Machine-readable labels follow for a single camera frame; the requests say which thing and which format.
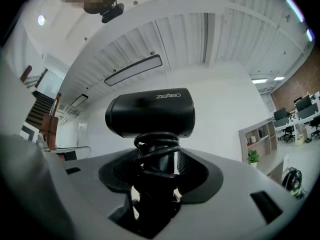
office chair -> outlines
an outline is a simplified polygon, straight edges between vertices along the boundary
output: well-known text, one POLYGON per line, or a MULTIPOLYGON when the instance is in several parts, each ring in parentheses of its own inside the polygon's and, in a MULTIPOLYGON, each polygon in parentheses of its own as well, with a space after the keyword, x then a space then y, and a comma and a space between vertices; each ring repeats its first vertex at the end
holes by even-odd
POLYGON ((317 135, 318 139, 320 139, 320 130, 318 130, 320 124, 320 115, 315 117, 312 121, 310 121, 310 126, 315 127, 315 131, 311 133, 311 139, 313 136, 317 135))
POLYGON ((295 137, 293 135, 293 132, 294 132, 294 127, 293 126, 289 126, 289 127, 284 129, 284 140, 286 142, 288 142, 288 140, 290 140, 291 138, 293 139, 295 137))

green plant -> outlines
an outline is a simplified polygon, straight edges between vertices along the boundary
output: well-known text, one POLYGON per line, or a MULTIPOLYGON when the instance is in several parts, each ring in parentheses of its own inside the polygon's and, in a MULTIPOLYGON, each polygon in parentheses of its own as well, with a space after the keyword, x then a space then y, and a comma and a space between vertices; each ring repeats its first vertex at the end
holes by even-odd
POLYGON ((256 150, 250 150, 248 152, 248 161, 250 164, 259 162, 259 154, 256 150))

ceiling light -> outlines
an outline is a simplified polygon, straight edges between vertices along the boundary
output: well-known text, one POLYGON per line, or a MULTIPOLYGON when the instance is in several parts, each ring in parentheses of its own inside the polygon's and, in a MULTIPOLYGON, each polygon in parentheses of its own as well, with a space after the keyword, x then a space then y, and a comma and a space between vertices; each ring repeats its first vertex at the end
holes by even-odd
POLYGON ((43 25, 45 24, 45 22, 46 22, 45 16, 40 15, 40 16, 38 17, 38 23, 39 23, 39 25, 40 25, 40 26, 43 26, 43 25))
POLYGON ((290 5, 290 7, 292 8, 292 10, 295 12, 295 14, 298 16, 299 20, 301 22, 303 22, 305 20, 304 15, 302 14, 302 12, 299 10, 298 6, 295 4, 295 2, 293 0, 286 0, 287 3, 290 5))
POLYGON ((81 103, 85 102, 88 99, 87 95, 81 94, 80 97, 78 97, 72 104, 71 106, 76 108, 78 107, 81 103))
POLYGON ((267 78, 263 78, 263 79, 253 79, 252 83, 254 84, 261 84, 261 83, 265 83, 268 79, 267 78))
POLYGON ((310 28, 306 31, 306 35, 309 38, 309 41, 312 42, 312 40, 314 39, 314 33, 310 28))
POLYGON ((154 55, 149 58, 145 58, 136 63, 133 63, 118 72, 108 76, 104 82, 108 86, 114 86, 117 83, 120 83, 123 80, 126 80, 130 77, 133 77, 142 72, 152 70, 154 68, 162 66, 162 61, 159 55, 154 55))
POLYGON ((273 79, 274 81, 279 81, 279 80, 282 80, 284 79, 285 77, 284 76, 277 76, 275 79, 273 79))

brick wall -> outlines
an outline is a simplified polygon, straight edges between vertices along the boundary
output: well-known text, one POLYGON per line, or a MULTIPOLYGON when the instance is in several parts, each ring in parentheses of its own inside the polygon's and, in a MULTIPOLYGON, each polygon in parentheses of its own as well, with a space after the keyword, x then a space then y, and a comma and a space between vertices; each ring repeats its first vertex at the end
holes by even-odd
POLYGON ((315 45, 304 64, 281 87, 271 93, 277 110, 295 108, 294 100, 320 91, 320 50, 315 45))

potted plant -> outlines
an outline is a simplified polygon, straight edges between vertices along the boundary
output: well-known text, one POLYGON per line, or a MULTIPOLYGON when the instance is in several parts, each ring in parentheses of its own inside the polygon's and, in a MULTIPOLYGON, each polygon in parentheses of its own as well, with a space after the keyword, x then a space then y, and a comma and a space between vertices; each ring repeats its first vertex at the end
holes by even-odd
POLYGON ((252 165, 253 167, 257 167, 257 162, 259 162, 259 155, 256 150, 250 150, 248 152, 248 161, 250 165, 252 165))

